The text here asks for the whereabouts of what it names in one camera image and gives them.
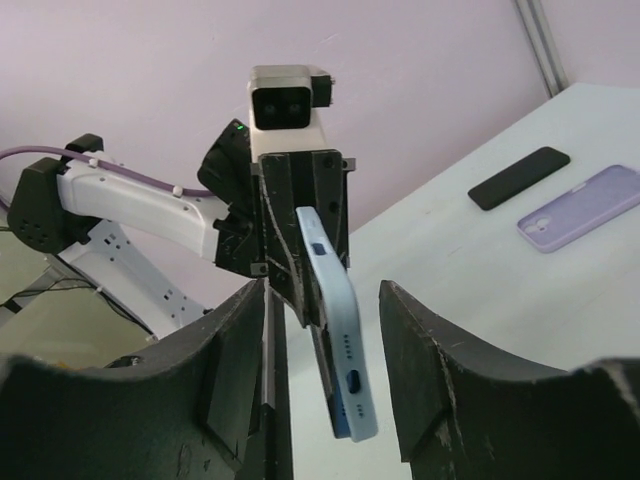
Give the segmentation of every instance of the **purple phone case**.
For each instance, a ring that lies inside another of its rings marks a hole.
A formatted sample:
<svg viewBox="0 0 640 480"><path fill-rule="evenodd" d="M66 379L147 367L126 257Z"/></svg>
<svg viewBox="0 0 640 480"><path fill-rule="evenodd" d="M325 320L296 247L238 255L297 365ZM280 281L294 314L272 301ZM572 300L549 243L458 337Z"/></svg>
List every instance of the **purple phone case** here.
<svg viewBox="0 0 640 480"><path fill-rule="evenodd" d="M555 252L640 204L640 172L612 165L518 222L542 253Z"/></svg>

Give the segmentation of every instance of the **wire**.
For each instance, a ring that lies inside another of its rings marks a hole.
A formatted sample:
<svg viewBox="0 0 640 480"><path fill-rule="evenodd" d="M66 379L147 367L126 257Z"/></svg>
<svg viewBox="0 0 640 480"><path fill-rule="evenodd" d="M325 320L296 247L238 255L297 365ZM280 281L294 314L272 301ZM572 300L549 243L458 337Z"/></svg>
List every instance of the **wire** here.
<svg viewBox="0 0 640 480"><path fill-rule="evenodd" d="M20 155L23 153L44 153L48 155L60 155L63 157L70 157L70 158L73 158L74 160L79 160L84 163L89 163L89 161L93 159L93 157L91 157L86 153L78 153L71 150L66 150L64 148L27 145L24 147L15 147L15 148L9 148L7 150L0 151L0 160L3 160L7 157L12 157L13 155ZM98 160L98 167L104 170L108 170L110 172L117 173L124 177L131 178L138 182L144 183L145 185L159 188L160 190L165 190L167 192L173 192L173 188L175 187L175 185L163 182L161 180L156 180L155 178L148 177L146 175L143 175L142 173L134 172L133 170L129 170L128 168L122 167L120 165L105 162L104 160L100 160L100 159L96 159L96 160ZM209 190L200 190L200 189L194 189L194 188L185 188L182 190L182 194L185 197L214 196L214 194ZM4 201L0 199L0 208L4 210L8 210L9 207Z"/></svg>
<svg viewBox="0 0 640 480"><path fill-rule="evenodd" d="M57 285L60 285L62 282L75 282L75 283L80 283L81 285L71 285L71 286L67 286L67 287L56 287ZM86 280L84 278L61 278L61 279L58 279L55 282L53 282L47 288L26 289L26 290L22 290L20 292L17 292L15 294L13 294L11 297L9 297L7 300L5 300L3 303L0 303L0 308L3 308L7 304L15 302L15 300L17 298L37 297L38 295L41 295L41 294L47 293L47 292L66 292L66 291L69 291L69 290L95 290L95 291L97 291L98 289L91 282L89 282L88 280ZM142 328L144 331L146 331L150 335L153 335L153 332L151 330L149 330L149 328L146 325L144 325L137 318L133 317L128 312L126 312L120 305L118 305L117 302L115 302L109 296L105 295L103 292L99 292L99 294L103 298L103 300L107 303L109 308L111 308L111 310L113 310L114 313L116 313L117 315L121 316L122 318L124 318L126 320L129 320L132 323L135 323L137 326Z"/></svg>

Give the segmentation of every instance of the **wall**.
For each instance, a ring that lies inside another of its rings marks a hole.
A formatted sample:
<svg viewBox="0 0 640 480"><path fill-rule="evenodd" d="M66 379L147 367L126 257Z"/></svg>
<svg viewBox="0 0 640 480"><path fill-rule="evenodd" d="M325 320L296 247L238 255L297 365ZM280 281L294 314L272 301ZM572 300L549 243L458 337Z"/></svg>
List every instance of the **wall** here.
<svg viewBox="0 0 640 480"><path fill-rule="evenodd" d="M332 145L356 156L356 228L545 100L510 2L3 0L0 148L90 131L126 166L195 186L203 154L246 119L255 64L336 78ZM1 167L10 194L34 157ZM189 294L216 305L244 279L134 232Z"/></svg>
<svg viewBox="0 0 640 480"><path fill-rule="evenodd" d="M570 83L640 87L640 3L543 0Z"/></svg>

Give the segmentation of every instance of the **smartphone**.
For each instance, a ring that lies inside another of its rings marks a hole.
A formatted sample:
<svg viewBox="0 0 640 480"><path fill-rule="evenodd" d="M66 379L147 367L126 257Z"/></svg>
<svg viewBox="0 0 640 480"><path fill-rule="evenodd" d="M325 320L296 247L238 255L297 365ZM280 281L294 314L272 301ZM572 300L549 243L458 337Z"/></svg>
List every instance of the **smartphone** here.
<svg viewBox="0 0 640 480"><path fill-rule="evenodd" d="M482 210L492 210L568 165L570 161L566 153L542 147L473 187L468 195Z"/></svg>
<svg viewBox="0 0 640 480"><path fill-rule="evenodd" d="M378 423L364 356L357 297L315 208L299 207L296 214L322 294L326 321L323 352L330 358L319 362L319 366L325 366L321 368L321 375L326 377L323 384L334 435L337 438L348 435L354 442L367 440L377 435Z"/></svg>
<svg viewBox="0 0 640 480"><path fill-rule="evenodd" d="M640 171L612 165L518 222L520 234L551 253L640 204Z"/></svg>

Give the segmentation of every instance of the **black smartphone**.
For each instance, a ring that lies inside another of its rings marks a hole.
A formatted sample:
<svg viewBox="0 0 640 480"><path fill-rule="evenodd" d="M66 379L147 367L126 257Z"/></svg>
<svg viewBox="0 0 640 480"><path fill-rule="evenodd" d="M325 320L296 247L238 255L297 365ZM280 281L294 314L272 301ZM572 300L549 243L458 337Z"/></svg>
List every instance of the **black smartphone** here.
<svg viewBox="0 0 640 480"><path fill-rule="evenodd" d="M468 195L488 211L568 165L571 159L555 148L542 147L469 190Z"/></svg>

